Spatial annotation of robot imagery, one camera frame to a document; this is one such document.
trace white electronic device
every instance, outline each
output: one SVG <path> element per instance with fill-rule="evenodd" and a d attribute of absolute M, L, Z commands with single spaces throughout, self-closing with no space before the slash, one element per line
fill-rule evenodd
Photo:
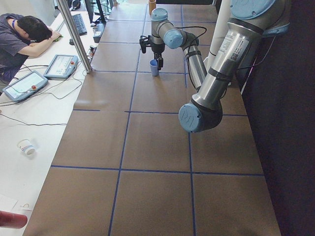
<path fill-rule="evenodd" d="M 12 101 L 20 102 L 46 86 L 47 83 L 47 78 L 39 74 L 37 71 L 32 71 L 11 85 L 8 85 L 2 91 Z"/>
<path fill-rule="evenodd" d="M 55 55 L 44 76 L 50 80 L 66 80 L 74 72 L 77 64 L 77 56 Z"/>

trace white table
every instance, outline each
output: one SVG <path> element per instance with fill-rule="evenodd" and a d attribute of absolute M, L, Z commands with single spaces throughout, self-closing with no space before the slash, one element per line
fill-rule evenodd
<path fill-rule="evenodd" d="M 72 14 L 78 13 L 82 14 L 88 31 L 86 35 L 80 37 L 87 52 L 90 45 L 96 46 L 93 30 L 90 27 L 88 13 L 72 12 Z M 56 29 L 62 21 L 60 14 L 51 27 Z M 63 35 L 60 41 L 54 42 L 40 57 L 27 59 L 25 65 L 48 65 L 56 54 L 78 55 L 75 47 L 69 45 L 70 35 L 65 24 L 60 33 Z M 43 74 L 46 68 L 30 67 L 30 69 Z M 16 77 L 21 78 L 29 72 L 28 69 L 23 69 Z M 50 80 L 40 92 L 51 88 L 47 92 L 59 98 L 64 97 L 84 81 L 85 75 L 83 65 L 79 64 L 76 72 L 69 79 L 62 83 Z M 63 99 L 57 99 L 51 94 L 37 93 L 36 96 L 20 104 L 3 106 L 0 109 L 3 115 L 28 124 L 67 123 L 80 89 L 81 87 Z M 0 96 L 0 103 L 2 103 L 0 105 L 10 104 L 5 103 L 8 101 L 9 98 L 3 93 Z M 64 130 L 65 125 L 27 126 L 0 116 L 0 210 L 24 214 L 30 218 Z M 29 139 L 32 142 L 36 148 L 34 154 L 27 156 L 21 152 L 17 144 L 22 139 Z M 0 228 L 0 235 L 20 236 L 24 229 L 25 227 L 18 230 Z"/>

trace black hair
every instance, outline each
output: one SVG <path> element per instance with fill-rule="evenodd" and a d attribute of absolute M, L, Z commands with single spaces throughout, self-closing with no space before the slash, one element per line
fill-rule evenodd
<path fill-rule="evenodd" d="M 31 40 L 41 42 L 51 37 L 52 32 L 42 22 L 34 16 L 24 16 L 18 20 L 18 26 L 29 34 Z"/>

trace blue cup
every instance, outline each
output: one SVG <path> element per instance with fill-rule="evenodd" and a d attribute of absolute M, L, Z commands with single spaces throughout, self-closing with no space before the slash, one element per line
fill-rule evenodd
<path fill-rule="evenodd" d="M 158 61 L 157 60 L 154 59 L 150 61 L 150 68 L 151 68 L 152 76 L 158 76 Z"/>

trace person's arm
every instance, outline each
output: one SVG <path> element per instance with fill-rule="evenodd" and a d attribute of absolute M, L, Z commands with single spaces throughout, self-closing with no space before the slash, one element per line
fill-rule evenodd
<path fill-rule="evenodd" d="M 30 44 L 29 46 L 22 48 L 18 53 L 36 58 L 45 52 L 53 41 L 60 36 L 60 33 L 53 31 L 53 34 L 49 39 L 45 39 L 39 43 Z"/>

